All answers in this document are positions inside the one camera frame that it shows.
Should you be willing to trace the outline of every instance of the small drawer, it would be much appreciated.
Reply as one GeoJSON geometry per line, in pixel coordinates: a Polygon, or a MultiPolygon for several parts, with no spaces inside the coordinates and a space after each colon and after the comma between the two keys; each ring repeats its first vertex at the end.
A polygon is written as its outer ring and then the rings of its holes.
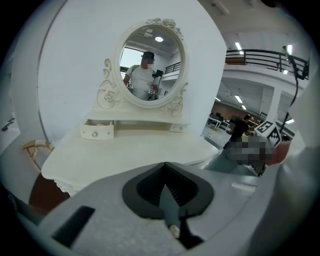
{"type": "Polygon", "coordinates": [[[110,140],[115,137],[113,121],[88,119],[80,126],[81,137],[88,140],[110,140]]]}
{"type": "Polygon", "coordinates": [[[179,124],[179,123],[172,123],[169,131],[174,133],[183,133],[186,131],[187,125],[179,124]]]}

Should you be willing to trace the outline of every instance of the man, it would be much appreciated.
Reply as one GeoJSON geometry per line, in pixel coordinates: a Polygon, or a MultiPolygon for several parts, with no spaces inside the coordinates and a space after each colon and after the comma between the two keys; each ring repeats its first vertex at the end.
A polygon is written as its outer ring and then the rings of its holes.
{"type": "Polygon", "coordinates": [[[151,51],[145,51],[140,65],[131,66],[123,79],[125,85],[131,80],[132,94],[144,101],[148,100],[150,89],[153,89],[155,94],[157,93],[159,77],[154,77],[155,71],[152,69],[154,61],[155,54],[151,51]]]}
{"type": "Polygon", "coordinates": [[[243,133],[251,134],[251,131],[249,130],[248,126],[249,119],[250,116],[247,114],[243,120],[238,120],[235,122],[235,127],[233,129],[231,138],[224,145],[223,149],[229,148],[231,142],[241,142],[243,133]]]}

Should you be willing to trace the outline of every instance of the oval mirror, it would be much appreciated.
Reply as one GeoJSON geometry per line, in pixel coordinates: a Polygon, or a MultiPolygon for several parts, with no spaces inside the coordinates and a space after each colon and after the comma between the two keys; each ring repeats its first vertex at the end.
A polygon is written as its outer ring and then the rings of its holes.
{"type": "Polygon", "coordinates": [[[119,65],[123,83],[134,96],[143,101],[161,99],[180,75],[179,44],[159,26],[138,28],[125,42],[119,65]]]}

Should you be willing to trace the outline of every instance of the ornate carved frame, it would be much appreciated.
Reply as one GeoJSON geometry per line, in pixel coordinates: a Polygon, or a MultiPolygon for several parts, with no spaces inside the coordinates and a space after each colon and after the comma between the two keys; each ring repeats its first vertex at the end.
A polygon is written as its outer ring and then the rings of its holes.
{"type": "Polygon", "coordinates": [[[106,59],[103,69],[105,79],[101,84],[97,93],[96,107],[106,110],[117,110],[126,108],[130,111],[146,112],[165,112],[168,116],[180,116],[183,109],[183,91],[186,83],[187,73],[189,70],[189,56],[186,46],[183,42],[183,35],[181,30],[176,27],[176,23],[173,19],[150,19],[140,22],[130,29],[128,29],[121,37],[118,47],[111,59],[106,59]],[[123,80],[120,74],[120,57],[122,50],[129,38],[129,36],[137,29],[146,27],[161,27],[169,35],[171,35],[178,45],[181,58],[181,69],[179,77],[175,82],[172,90],[163,98],[145,101],[135,97],[123,84],[123,80]]]}

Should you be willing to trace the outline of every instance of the cable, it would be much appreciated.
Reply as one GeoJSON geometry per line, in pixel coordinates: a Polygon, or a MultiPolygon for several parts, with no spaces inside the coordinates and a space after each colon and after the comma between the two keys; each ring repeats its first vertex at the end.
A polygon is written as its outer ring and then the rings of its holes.
{"type": "Polygon", "coordinates": [[[160,86],[160,81],[161,81],[161,78],[162,78],[162,76],[160,76],[160,79],[159,79],[159,82],[158,82],[158,85],[157,85],[157,87],[156,87],[156,98],[158,99],[159,98],[159,86],[160,86]]]}
{"type": "MultiPolygon", "coordinates": [[[[286,54],[286,56],[288,57],[289,59],[289,63],[292,64],[292,67],[293,67],[293,73],[294,73],[294,78],[295,78],[295,94],[294,94],[294,97],[293,97],[293,100],[291,101],[290,103],[290,107],[292,106],[292,104],[295,102],[296,98],[297,98],[297,94],[298,94],[298,89],[299,89],[299,82],[298,82],[298,68],[297,68],[297,65],[295,63],[295,60],[292,58],[292,56],[290,54],[288,54],[287,52],[287,47],[286,46],[283,46],[282,47],[284,49],[284,52],[286,54]]],[[[285,114],[285,117],[284,117],[284,120],[283,120],[283,123],[281,125],[281,128],[280,128],[280,134],[282,132],[282,130],[284,129],[285,127],[285,124],[286,124],[286,121],[287,121],[287,118],[289,116],[289,112],[286,112],[285,114]]]]}

